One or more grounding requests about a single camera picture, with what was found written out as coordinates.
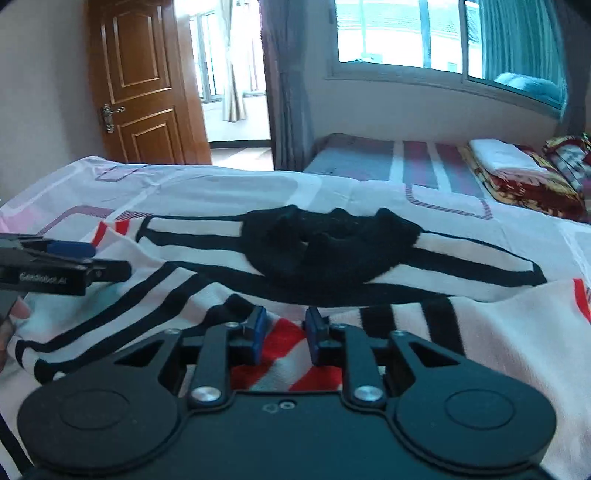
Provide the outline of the person's left hand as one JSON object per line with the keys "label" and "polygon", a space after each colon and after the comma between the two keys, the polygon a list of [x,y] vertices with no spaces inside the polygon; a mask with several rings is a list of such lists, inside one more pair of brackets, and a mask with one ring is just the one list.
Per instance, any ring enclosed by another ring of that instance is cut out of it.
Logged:
{"label": "person's left hand", "polygon": [[21,298],[17,298],[8,317],[1,322],[0,329],[0,371],[3,371],[8,360],[8,343],[14,335],[16,324],[27,320],[31,315],[31,309]]}

